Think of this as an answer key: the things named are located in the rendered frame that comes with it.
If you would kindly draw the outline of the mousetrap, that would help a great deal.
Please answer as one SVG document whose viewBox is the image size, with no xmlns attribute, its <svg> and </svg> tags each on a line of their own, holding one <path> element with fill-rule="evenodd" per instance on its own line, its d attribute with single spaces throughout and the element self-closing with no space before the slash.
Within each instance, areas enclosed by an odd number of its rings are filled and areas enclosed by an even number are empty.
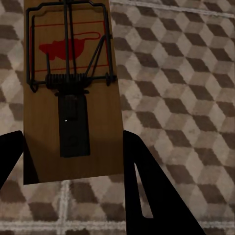
<svg viewBox="0 0 235 235">
<path fill-rule="evenodd" d="M 23 185 L 124 173 L 109 0 L 24 0 Z"/>
</svg>

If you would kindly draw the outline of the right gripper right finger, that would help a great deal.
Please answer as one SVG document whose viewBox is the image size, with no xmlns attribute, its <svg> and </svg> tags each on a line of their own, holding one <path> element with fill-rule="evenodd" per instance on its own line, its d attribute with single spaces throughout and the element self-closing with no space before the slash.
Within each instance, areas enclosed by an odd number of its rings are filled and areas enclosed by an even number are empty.
<svg viewBox="0 0 235 235">
<path fill-rule="evenodd" d="M 142 215 L 137 166 L 154 218 Z M 127 235 L 206 235 L 141 138 L 123 131 Z"/>
</svg>

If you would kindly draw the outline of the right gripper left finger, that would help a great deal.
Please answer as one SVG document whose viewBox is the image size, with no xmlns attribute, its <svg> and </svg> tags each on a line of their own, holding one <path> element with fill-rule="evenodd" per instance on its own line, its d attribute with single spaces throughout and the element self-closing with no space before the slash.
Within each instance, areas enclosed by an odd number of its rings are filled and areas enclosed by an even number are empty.
<svg viewBox="0 0 235 235">
<path fill-rule="evenodd" d="M 24 151 L 24 136 L 21 130 L 0 136 L 0 188 L 7 180 Z"/>
</svg>

